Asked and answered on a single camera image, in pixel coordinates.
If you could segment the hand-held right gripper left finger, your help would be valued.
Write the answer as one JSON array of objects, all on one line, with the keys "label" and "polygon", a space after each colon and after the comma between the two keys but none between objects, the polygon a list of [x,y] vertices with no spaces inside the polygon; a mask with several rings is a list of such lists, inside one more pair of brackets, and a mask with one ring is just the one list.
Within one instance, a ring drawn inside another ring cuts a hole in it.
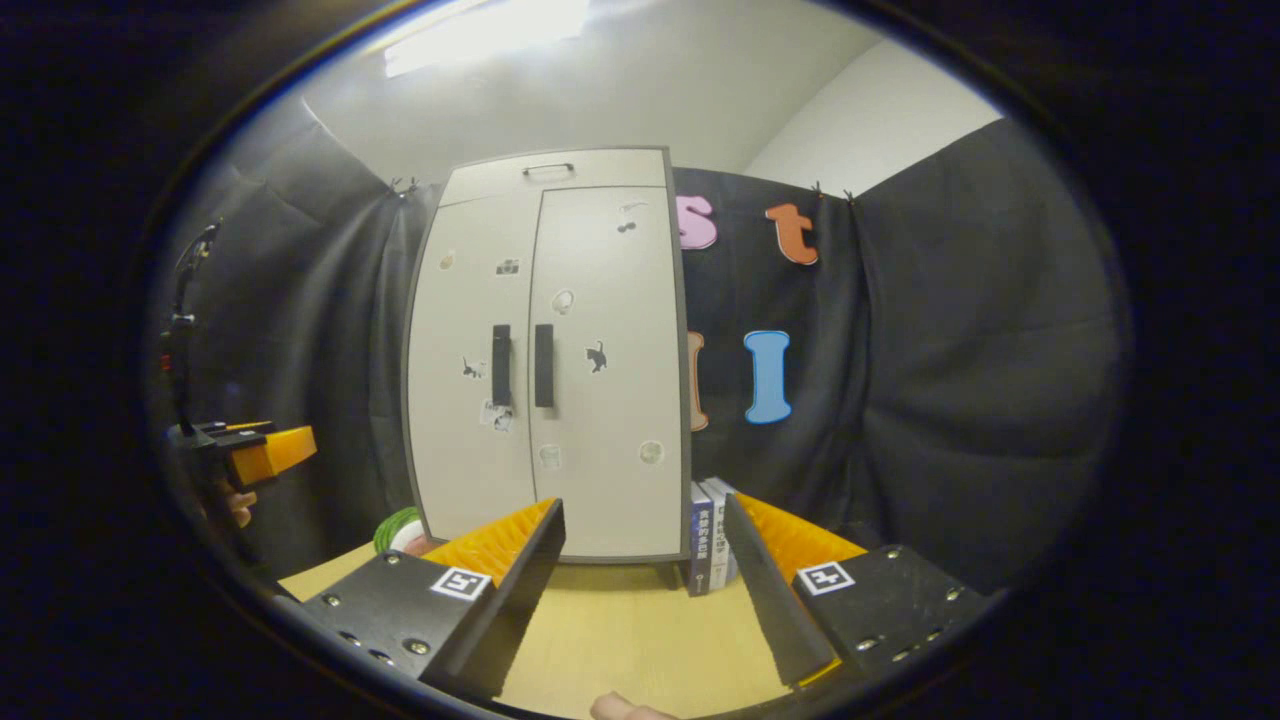
[{"label": "hand-held right gripper left finger", "polygon": [[384,550],[301,603],[349,652],[466,700],[500,696],[564,544],[547,498],[424,556]]}]

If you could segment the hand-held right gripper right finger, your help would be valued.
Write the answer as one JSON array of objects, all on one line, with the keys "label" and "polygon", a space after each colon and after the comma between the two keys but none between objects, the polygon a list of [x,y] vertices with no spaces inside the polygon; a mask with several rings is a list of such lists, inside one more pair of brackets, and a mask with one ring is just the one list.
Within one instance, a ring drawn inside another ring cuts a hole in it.
[{"label": "hand-held right gripper right finger", "polygon": [[904,544],[867,550],[742,493],[724,536],[783,684],[882,685],[969,632],[991,597]]}]

